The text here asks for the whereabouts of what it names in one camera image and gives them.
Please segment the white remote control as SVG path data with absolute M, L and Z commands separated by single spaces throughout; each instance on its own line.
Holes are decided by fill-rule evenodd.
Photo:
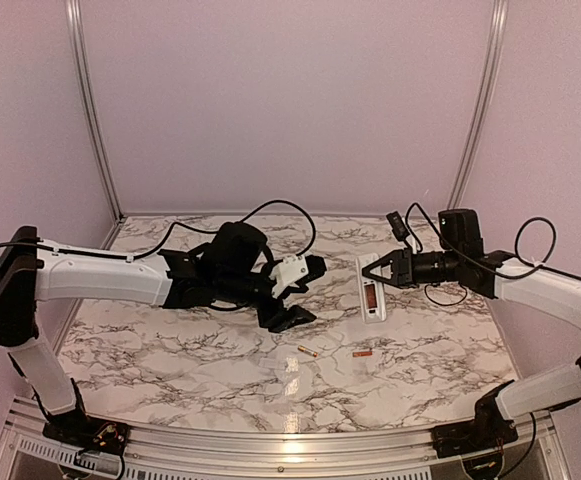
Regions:
M 364 267 L 378 259 L 377 253 L 369 253 L 356 258 L 361 314 L 366 324 L 382 323 L 387 319 L 383 285 L 362 274 Z

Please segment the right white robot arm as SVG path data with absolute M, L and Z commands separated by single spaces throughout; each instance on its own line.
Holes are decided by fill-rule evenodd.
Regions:
M 530 307 L 581 331 L 581 277 L 549 267 L 545 261 L 524 260 L 518 252 L 486 252 L 476 211 L 439 212 L 430 226 L 440 248 L 432 252 L 419 250 L 407 217 L 391 213 L 387 219 L 404 246 L 363 266 L 360 273 L 364 278 L 400 289 L 455 282 L 484 298 Z M 580 400 L 581 356 L 573 364 L 513 381 L 484 395 L 466 425 L 465 438 L 472 446 L 485 448 L 515 418 Z

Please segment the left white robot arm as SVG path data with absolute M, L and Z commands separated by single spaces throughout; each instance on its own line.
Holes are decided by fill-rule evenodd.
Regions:
M 48 419 L 76 445 L 95 438 L 79 390 L 61 367 L 36 324 L 40 301 L 120 300 L 162 309 L 252 308 L 258 324 L 281 333 L 314 321 L 286 306 L 324 276 L 322 257 L 299 253 L 275 259 L 266 235 L 244 222 L 226 222 L 209 242 L 189 251 L 155 249 L 114 253 L 62 245 L 19 228 L 0 244 L 0 346 L 36 394 Z

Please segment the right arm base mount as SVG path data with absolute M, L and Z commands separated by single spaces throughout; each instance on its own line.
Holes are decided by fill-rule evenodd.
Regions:
M 439 458 L 464 455 L 502 447 L 518 440 L 513 420 L 506 420 L 496 404 L 505 383 L 481 397 L 471 420 L 436 426 L 431 430 L 433 448 Z

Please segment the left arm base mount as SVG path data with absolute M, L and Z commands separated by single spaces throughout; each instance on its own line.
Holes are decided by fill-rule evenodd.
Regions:
M 46 438 L 112 455 L 124 453 L 130 427 L 120 421 L 106 420 L 73 410 L 60 415 L 50 415 L 43 428 Z

